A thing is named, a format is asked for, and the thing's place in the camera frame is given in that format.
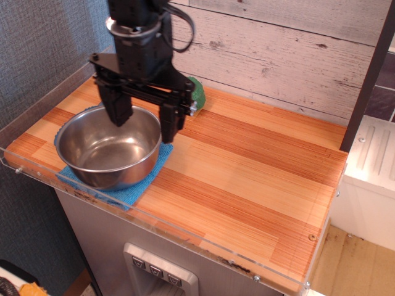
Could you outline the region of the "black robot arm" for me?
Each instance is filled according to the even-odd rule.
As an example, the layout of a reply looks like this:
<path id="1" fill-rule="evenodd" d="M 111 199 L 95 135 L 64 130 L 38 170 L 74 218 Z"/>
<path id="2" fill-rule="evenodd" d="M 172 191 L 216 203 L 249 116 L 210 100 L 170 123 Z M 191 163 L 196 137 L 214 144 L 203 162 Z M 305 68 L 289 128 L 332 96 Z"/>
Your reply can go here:
<path id="1" fill-rule="evenodd" d="M 189 15 L 168 1 L 109 1 L 106 27 L 115 53 L 92 54 L 95 83 L 112 123 L 122 126 L 133 115 L 132 98 L 159 106 L 162 141 L 173 142 L 185 117 L 196 111 L 195 84 L 172 64 L 172 16 L 195 30 Z"/>

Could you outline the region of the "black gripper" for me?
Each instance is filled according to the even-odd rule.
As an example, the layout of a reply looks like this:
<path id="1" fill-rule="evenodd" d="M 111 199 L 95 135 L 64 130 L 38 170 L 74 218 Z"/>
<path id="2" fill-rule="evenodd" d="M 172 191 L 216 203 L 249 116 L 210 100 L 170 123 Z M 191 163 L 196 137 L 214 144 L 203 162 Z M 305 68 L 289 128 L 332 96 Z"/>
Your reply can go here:
<path id="1" fill-rule="evenodd" d="M 120 127 L 133 115 L 132 97 L 158 105 L 162 142 L 169 144 L 183 129 L 186 115 L 196 111 L 194 83 L 172 64 L 170 29 L 112 32 L 113 54 L 91 54 L 96 84 L 106 112 Z"/>

